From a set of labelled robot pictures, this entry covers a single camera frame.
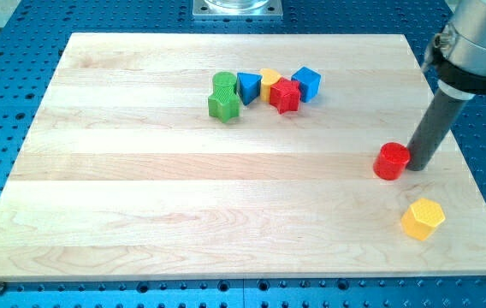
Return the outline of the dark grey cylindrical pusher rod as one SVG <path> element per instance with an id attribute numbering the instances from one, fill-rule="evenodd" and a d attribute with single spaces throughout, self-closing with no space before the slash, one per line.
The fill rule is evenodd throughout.
<path id="1" fill-rule="evenodd" d="M 411 155 L 407 169 L 420 171 L 427 166 L 468 101 L 467 92 L 443 90 L 441 87 L 436 90 L 407 145 Z"/>

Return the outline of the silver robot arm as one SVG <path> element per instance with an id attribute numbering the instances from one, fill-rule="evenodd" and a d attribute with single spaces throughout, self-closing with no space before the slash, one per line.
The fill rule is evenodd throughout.
<path id="1" fill-rule="evenodd" d="M 437 90 L 407 145 L 412 171 L 424 169 L 466 103 L 486 95 L 486 0 L 459 3 L 429 42 L 422 70 L 437 72 Z"/>

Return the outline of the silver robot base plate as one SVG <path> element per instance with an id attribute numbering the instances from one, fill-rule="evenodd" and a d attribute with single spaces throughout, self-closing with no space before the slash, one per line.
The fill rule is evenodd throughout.
<path id="1" fill-rule="evenodd" d="M 281 19 L 282 0 L 192 0 L 194 20 Z"/>

